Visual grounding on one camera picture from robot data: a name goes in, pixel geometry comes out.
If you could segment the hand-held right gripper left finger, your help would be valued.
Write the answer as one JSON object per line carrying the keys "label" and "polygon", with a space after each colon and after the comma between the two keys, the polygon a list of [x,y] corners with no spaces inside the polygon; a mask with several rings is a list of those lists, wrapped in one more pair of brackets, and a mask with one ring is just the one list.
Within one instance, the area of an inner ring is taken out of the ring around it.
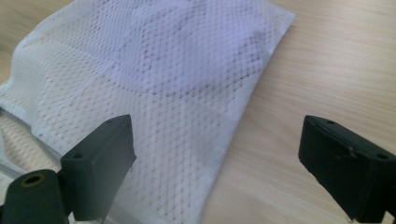
{"label": "hand-held right gripper left finger", "polygon": [[105,121],[62,156],[64,199],[75,220],[104,219],[135,160],[129,115]]}

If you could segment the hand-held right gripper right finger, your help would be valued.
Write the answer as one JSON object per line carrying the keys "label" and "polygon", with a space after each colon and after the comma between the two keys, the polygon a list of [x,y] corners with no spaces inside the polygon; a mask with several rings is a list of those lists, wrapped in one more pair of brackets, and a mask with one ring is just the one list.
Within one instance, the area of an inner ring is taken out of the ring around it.
{"label": "hand-held right gripper right finger", "polygon": [[396,223],[396,155],[328,119],[306,116],[298,157],[346,215]]}

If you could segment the white mesh laundry bag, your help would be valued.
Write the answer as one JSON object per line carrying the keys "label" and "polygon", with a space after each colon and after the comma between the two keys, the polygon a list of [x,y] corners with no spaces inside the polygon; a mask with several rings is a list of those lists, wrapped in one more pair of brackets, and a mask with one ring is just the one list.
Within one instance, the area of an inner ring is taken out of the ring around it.
{"label": "white mesh laundry bag", "polygon": [[269,0],[74,0],[16,47],[0,108],[59,153],[130,115],[136,161],[120,210],[142,224],[200,224],[293,19]]}

